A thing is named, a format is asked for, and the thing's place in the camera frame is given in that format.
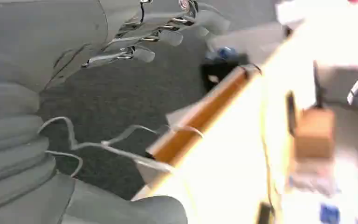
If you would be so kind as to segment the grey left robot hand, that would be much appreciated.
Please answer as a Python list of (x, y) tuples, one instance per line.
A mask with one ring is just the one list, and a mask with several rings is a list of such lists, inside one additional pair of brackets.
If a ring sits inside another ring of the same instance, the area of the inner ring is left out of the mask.
[(170, 196), (137, 201), (65, 175), (40, 135), (40, 92), (82, 68), (154, 53), (141, 42), (181, 42), (200, 26), (221, 34), (230, 22), (211, 5), (177, 0), (146, 13), (144, 0), (0, 0), (0, 224), (186, 224)]

